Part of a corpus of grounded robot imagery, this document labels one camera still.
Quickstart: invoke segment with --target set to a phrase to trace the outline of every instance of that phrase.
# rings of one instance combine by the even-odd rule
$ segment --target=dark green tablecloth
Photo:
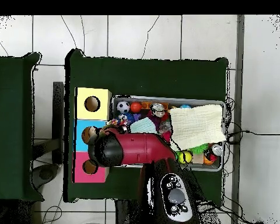
[[[159,61],[83,57],[80,50],[66,56],[65,200],[75,198],[136,199],[139,169],[112,167],[105,183],[72,183],[75,87],[108,89],[113,95],[137,95],[225,101],[226,58],[216,61]],[[221,204],[222,172],[196,171],[208,200]]]
[[[42,200],[30,184],[32,69],[40,54],[0,57],[0,199]]]

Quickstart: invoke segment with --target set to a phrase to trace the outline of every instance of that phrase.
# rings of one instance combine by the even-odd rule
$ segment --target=yellow block
[[[88,111],[85,107],[85,100],[94,96],[100,102],[97,111]],[[109,108],[112,94],[107,89],[92,89],[86,87],[78,88],[77,95],[77,118],[80,120],[109,120]]]

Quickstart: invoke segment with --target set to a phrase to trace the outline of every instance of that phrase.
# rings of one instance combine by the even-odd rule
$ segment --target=circular hole
[[[85,144],[88,144],[89,138],[96,133],[96,129],[93,126],[86,127],[82,132],[82,140]]]
[[[97,172],[98,165],[94,160],[87,160],[83,163],[83,171],[87,174],[94,174]]]
[[[95,96],[89,96],[85,100],[84,106],[87,109],[87,111],[91,111],[92,113],[94,113],[100,108],[100,100]]]

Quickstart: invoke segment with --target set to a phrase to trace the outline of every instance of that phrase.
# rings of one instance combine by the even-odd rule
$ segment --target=plastic bin
[[[226,116],[226,105],[222,101],[218,100],[189,100],[189,99],[175,99],[175,98],[161,98],[161,97],[146,97],[146,96],[122,96],[122,95],[115,95],[112,97],[111,106],[110,106],[110,116],[113,118],[117,117],[117,103],[121,101],[126,101],[129,103],[132,102],[154,102],[154,103],[168,103],[168,108],[171,106],[180,107],[183,104],[189,104],[191,107],[197,106],[205,106],[209,104],[218,104],[222,107],[222,132],[225,131],[225,116]],[[205,164],[196,164],[192,163],[190,167],[192,170],[195,171],[208,171],[208,172],[217,172],[220,171],[224,165],[224,143],[222,142],[222,156],[219,157],[212,165],[205,165]],[[189,167],[185,167],[185,165],[181,164],[182,168],[190,169]],[[123,167],[142,167],[143,164],[133,164],[133,165],[126,165]]]

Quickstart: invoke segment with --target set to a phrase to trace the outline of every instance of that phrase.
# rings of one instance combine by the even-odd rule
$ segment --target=white cloth
[[[222,133],[222,107],[206,105],[193,108],[174,108],[170,110],[172,140],[181,150],[202,144],[225,141]],[[171,148],[179,148],[171,141]]]

